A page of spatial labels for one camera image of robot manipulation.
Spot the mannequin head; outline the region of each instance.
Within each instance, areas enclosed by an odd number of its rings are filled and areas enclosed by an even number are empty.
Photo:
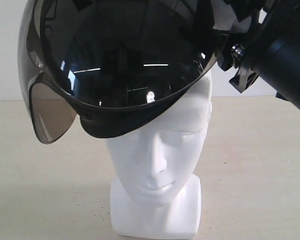
[[[211,81],[208,72],[162,115],[106,140],[117,176],[137,204],[171,204],[195,170],[211,117]]]

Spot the mannequin neck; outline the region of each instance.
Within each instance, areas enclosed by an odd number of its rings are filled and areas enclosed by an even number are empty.
[[[201,216],[201,185],[192,174],[170,205],[144,206],[135,203],[120,180],[111,184],[112,227],[118,235],[146,239],[192,239]]]

